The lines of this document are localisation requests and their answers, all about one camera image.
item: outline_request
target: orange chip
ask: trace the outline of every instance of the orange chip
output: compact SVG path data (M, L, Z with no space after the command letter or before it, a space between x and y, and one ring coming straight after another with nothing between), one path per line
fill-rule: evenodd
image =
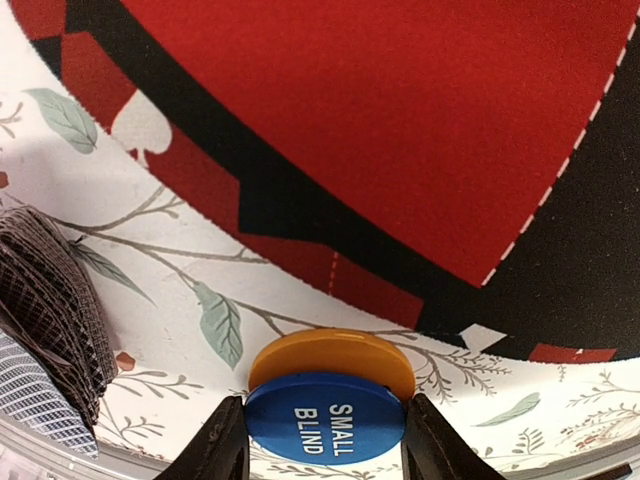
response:
M268 345L256 357L249 389L295 373L341 373L388 387L401 401L416 388L413 368L394 345L356 330L326 328L294 333Z

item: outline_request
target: dashed line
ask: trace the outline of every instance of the dashed line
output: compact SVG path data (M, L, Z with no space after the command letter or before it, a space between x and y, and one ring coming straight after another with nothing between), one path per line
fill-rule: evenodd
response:
M571 160L569 160L569 157L564 159L564 162L560 166L560 170L558 170L558 175L557 175L558 178L560 178L562 176L562 174L564 173L564 171L567 169L567 167L569 166L569 162L570 161Z
M511 253L511 250L513 250L513 247L515 247L515 246L516 246L516 242L511 242L509 244L509 246L507 247L507 249L502 254L502 256L500 257L500 261L502 261L505 258L507 258L509 256L509 254Z
M609 88L611 88L611 84L613 83L613 79L615 78L615 73L612 73L611 75L609 75L609 80L607 80L607 84L604 86L604 93L608 93L609 92Z
M496 269L493 268L490 272L489 275L487 275L485 277L485 279L482 281L482 286L484 287L487 283L489 283L489 280L491 280L491 277L493 277L496 273Z
M538 202L538 206L541 207L542 205L544 205L544 202L547 201L547 198L549 198L549 195L551 195L551 191L553 190L553 188L548 187L547 191L544 192L544 195L542 195L542 198L540 199L540 201Z
M527 231L527 228L529 228L529 225L531 225L531 222L533 222L533 214L529 215L529 218L527 218L527 221L524 222L524 225L520 229L521 234Z
M638 9L638 14L637 14L636 21L640 21L640 8ZM629 42L631 41L631 39L633 38L633 35L635 34L635 32L636 32L636 23L634 22L634 24L631 26L631 30L629 31L629 34L627 35L627 41L629 41ZM575 143L573 144L573 151L571 152L571 154L567 158L564 159L564 162L562 162L562 165L560 166L560 169L558 170L558 173L556 174L556 178L560 178L564 174L565 170L569 166L569 162L571 161L571 155L573 155L575 153L575 151L578 149L578 147L582 143L582 140L584 140L584 137L587 134L587 128L589 127L591 122L593 122L593 119L598 114L598 111L600 110L600 107L602 106L602 99L607 95L607 93L609 93L609 89L611 88L611 85L613 84L613 81L615 79L615 74L617 73L617 67L619 67L622 64L622 60L624 59L626 54L627 54L627 45L624 46L624 48L622 49L622 51L618 55L618 59L616 60L616 70L614 70L609 75L609 78L607 79L607 83L604 86L604 93L603 93L601 99L598 100L598 102L593 107L593 110L591 111L591 115L589 115L589 121L587 122L587 126L580 131L580 135L578 135L578 138L576 139ZM551 195L552 191L553 191L553 186L549 186L547 188L547 190L544 192L544 194L542 195L542 198L540 199L540 201L538 202L538 207L541 207L547 201L547 199L549 198L549 195ZM531 225L531 222L533 222L533 220L534 220L533 214L531 214L531 215L529 215L527 217L527 220L524 222L524 225L520 229L520 235L522 235L524 232L527 231L527 229L529 228L529 226ZM504 253L500 257L500 262L504 261L509 256L511 251L514 249L515 245L516 245L515 241L511 242L509 244L507 249L504 251ZM484 279L484 281L482 282L482 286L483 287L487 283L489 283L489 280L491 280L491 277L493 277L493 275L496 273L496 268L492 269L489 272L489 274L487 275L487 277Z
M598 103L596 103L596 106L593 107L593 110L591 110L591 115L589 115L589 122L593 122L593 119L596 118L596 115L598 113L598 110L600 110L601 105L602 105L602 102L598 100Z
M333 295L333 285L336 281L336 270L338 269L338 258L340 255L338 252L333 252L333 261L331 262L331 273L329 273L329 295Z
M587 134L587 129L583 128L582 131L580 132L580 135L578 135L578 139L576 140L576 143L573 144L574 150L578 149L578 147L580 146L580 143L582 143L582 139L586 134Z
M622 59L626 54L627 54L627 49L623 48L622 51L620 52L620 55L618 55L618 60L616 61L617 67L619 67L622 64Z

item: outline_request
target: green leaf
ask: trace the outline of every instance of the green leaf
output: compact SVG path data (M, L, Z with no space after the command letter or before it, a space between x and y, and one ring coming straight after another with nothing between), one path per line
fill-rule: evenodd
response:
M238 307L202 282L194 282L193 291L202 307L200 329L204 338L213 351L235 369L243 353Z
M71 252L76 258L82 260L100 275L108 278L109 280L113 280L120 285L124 285L125 287L130 288L138 295L141 295L142 297L153 303L153 300L151 300L146 293L140 290L140 287L133 283L133 281L129 277L127 277L122 270L115 266L113 262L111 262L111 260L103 257L98 252L87 247L83 243L69 242L69 247L71 248Z
M76 151L89 154L96 149L98 130L89 114L70 98L48 88L25 90L40 107L45 122Z
M507 410L506 412L501 413L500 415L493 417L486 422L480 423L476 425L476 427L493 427L494 425L500 425L501 423L508 422L509 420L513 420L516 417L520 417L521 415L530 412L531 410L536 408L539 403L540 394L532 393L531 395L527 395L518 403L516 403L510 410Z

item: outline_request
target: blue button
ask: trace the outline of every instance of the blue button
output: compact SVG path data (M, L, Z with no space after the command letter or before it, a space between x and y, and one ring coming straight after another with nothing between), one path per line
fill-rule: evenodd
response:
M258 387L245 407L249 435L277 455L313 465L377 457L402 440L405 413L388 389L333 373L287 375Z

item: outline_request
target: white spade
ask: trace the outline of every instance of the white spade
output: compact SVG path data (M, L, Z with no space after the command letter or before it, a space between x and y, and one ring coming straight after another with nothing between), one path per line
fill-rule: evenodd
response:
M171 145L171 125L140 90L118 112L111 135L128 152L135 151L138 163L148 167L145 151L159 155Z

